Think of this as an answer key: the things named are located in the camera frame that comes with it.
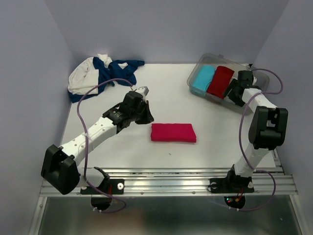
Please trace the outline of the pink t shirt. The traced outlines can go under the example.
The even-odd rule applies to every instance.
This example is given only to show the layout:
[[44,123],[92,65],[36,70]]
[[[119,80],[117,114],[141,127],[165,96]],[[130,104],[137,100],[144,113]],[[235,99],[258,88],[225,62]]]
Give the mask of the pink t shirt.
[[151,141],[195,143],[197,136],[190,123],[153,123]]

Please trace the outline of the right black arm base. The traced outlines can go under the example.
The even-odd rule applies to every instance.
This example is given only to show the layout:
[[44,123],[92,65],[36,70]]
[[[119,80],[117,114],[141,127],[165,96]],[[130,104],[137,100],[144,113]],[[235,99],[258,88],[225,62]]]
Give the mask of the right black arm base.
[[227,178],[211,178],[208,188],[213,194],[236,194],[238,192],[253,193],[252,178],[239,178],[230,180]]

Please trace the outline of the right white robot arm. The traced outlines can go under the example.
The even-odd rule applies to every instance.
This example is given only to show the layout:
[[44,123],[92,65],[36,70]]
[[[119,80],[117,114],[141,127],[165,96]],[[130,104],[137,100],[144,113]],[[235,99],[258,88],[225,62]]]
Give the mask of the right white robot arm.
[[248,130],[249,144],[243,148],[241,158],[232,166],[225,179],[226,188],[236,191],[240,187],[252,188],[252,174],[266,154],[285,141],[288,111],[278,108],[267,98],[267,92],[253,85],[253,72],[241,70],[238,78],[231,81],[227,97],[236,105],[250,109],[253,118]]

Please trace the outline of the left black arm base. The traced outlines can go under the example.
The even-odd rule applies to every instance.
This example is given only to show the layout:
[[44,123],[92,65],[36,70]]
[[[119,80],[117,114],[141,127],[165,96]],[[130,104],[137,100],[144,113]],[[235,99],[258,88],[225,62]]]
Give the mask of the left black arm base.
[[[105,179],[103,182],[97,187],[98,190],[104,192],[105,194],[110,195],[122,195],[124,193],[125,180],[118,179]],[[98,191],[88,187],[81,187],[80,193],[82,195],[100,195]]]

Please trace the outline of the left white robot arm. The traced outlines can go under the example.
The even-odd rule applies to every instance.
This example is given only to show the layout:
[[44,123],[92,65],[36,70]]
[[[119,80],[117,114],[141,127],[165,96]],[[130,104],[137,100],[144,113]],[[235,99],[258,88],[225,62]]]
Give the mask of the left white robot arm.
[[98,193],[109,187],[110,177],[98,167],[79,168],[82,161],[88,160],[88,154],[102,142],[130,126],[150,124],[154,118],[146,99],[149,90],[140,87],[126,93],[122,102],[107,110],[90,128],[73,140],[57,147],[51,145],[45,152],[41,176],[62,195],[69,194],[76,187],[91,183]]

